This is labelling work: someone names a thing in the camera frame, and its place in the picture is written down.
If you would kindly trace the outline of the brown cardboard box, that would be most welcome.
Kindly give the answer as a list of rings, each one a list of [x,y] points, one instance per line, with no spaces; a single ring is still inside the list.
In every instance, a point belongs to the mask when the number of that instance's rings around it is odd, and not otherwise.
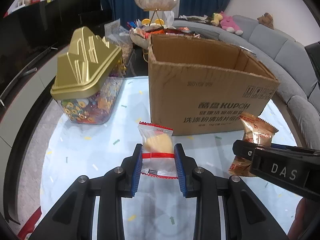
[[[148,52],[150,116],[174,135],[242,129],[258,116],[279,81],[250,51],[222,41],[152,35]]]

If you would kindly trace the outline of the two-tier white snack stand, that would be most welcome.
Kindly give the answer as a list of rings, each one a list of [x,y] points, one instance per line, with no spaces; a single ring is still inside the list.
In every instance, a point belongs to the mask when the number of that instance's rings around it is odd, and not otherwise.
[[[187,27],[173,26],[174,12],[179,0],[134,0],[135,4],[144,12],[152,13],[150,18],[130,23],[129,36],[131,41],[148,50],[150,38],[153,35],[190,36],[199,38],[200,35]]]

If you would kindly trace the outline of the orange fortune biscuit packet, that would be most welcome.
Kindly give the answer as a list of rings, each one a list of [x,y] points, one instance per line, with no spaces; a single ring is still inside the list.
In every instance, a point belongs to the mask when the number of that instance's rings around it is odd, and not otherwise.
[[[246,112],[242,112],[239,118],[244,126],[244,135],[242,140],[236,140],[233,144],[232,150],[235,157],[228,171],[235,176],[255,177],[249,171],[254,149],[258,146],[271,146],[278,129]]]

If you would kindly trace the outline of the gold lid candy container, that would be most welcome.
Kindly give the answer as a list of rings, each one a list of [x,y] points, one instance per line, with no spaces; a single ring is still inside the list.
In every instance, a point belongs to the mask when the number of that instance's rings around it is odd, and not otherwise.
[[[50,93],[70,122],[103,124],[111,116],[125,70],[118,45],[81,27],[68,51],[57,58]]]

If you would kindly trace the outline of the pink plush toy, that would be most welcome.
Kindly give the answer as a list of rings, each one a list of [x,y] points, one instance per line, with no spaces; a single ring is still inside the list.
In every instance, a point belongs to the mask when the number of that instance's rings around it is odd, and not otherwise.
[[[235,35],[241,36],[243,34],[243,31],[240,29],[240,27],[234,22],[232,16],[226,15],[223,11],[220,12],[223,19],[220,21],[220,26],[223,30],[233,33]]]

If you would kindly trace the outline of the yellow plush toy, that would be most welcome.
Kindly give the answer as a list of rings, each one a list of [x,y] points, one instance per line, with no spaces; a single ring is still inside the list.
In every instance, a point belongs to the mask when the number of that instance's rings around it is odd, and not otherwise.
[[[210,21],[211,25],[215,27],[220,26],[220,22],[223,20],[223,15],[220,13],[213,13],[212,20]]]

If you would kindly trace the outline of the brown plush toy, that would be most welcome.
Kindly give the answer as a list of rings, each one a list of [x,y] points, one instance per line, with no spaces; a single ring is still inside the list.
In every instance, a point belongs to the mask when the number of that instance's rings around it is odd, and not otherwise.
[[[262,24],[270,29],[274,29],[273,26],[273,17],[268,12],[264,13],[263,16],[257,18],[259,24]]]

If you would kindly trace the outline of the grey sectional sofa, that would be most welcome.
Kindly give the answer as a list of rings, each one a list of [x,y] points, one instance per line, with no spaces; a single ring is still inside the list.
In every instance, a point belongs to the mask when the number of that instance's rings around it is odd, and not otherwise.
[[[319,80],[306,49],[278,29],[270,29],[257,20],[234,15],[243,31],[238,36],[212,25],[174,20],[175,28],[187,27],[204,38],[224,41],[252,51],[276,76],[278,96],[290,110],[306,145],[319,148]]]

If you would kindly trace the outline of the bag of peanuts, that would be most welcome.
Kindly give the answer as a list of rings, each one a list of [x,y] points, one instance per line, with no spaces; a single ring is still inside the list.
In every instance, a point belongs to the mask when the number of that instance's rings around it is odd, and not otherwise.
[[[120,19],[104,25],[105,37],[122,49],[123,61],[128,64],[133,52],[133,43],[129,31],[121,25]]]

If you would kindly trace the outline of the clear red-trim biscuit packet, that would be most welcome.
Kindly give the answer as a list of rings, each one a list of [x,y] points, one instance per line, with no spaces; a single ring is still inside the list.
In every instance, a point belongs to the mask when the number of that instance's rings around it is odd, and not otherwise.
[[[148,122],[139,122],[138,129],[143,141],[142,174],[176,179],[173,129]]]

